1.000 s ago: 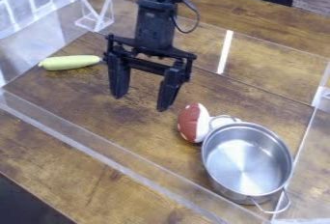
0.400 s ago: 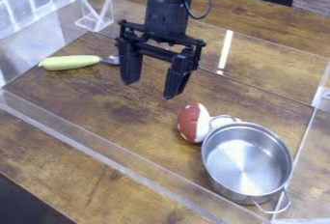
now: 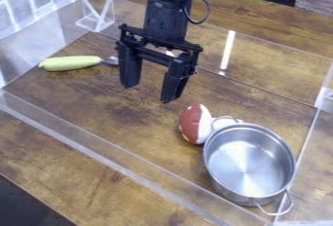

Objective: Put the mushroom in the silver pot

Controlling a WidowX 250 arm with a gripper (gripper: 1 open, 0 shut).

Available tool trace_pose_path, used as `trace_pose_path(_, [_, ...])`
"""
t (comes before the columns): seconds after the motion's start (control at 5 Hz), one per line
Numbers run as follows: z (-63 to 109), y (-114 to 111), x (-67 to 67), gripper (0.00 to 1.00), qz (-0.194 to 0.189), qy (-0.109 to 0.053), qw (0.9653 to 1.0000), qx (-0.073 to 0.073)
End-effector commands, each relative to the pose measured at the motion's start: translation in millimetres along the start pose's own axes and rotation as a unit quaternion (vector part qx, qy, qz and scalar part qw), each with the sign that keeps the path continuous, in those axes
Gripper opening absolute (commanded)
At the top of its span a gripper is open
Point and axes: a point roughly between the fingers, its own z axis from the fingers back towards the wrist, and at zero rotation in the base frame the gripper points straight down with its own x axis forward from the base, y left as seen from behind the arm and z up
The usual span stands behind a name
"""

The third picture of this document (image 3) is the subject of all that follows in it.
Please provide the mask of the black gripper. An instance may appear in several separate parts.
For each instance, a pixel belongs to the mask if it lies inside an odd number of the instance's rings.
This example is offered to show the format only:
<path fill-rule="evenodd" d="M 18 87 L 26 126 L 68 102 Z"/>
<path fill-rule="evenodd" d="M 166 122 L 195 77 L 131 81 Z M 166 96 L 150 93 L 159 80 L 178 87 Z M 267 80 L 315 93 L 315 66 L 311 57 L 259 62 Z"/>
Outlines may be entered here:
<path fill-rule="evenodd" d="M 119 80 L 125 88 L 139 84 L 142 60 L 167 67 L 163 81 L 162 102 L 171 102 L 182 95 L 190 76 L 196 72 L 203 48 L 187 41 L 168 41 L 148 36 L 142 28 L 119 26 Z"/>

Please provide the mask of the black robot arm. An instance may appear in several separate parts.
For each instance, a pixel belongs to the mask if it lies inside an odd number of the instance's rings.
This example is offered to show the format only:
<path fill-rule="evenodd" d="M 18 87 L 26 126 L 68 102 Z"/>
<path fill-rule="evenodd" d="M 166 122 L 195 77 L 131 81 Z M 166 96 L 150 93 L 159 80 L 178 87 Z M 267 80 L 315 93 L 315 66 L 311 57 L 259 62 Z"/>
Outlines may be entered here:
<path fill-rule="evenodd" d="M 198 56 L 203 48 L 184 40 L 191 0 L 147 0 L 142 28 L 125 23 L 119 26 L 119 81 L 125 88 L 139 84 L 142 61 L 167 67 L 162 88 L 162 102 L 180 97 L 188 78 L 196 73 Z"/>

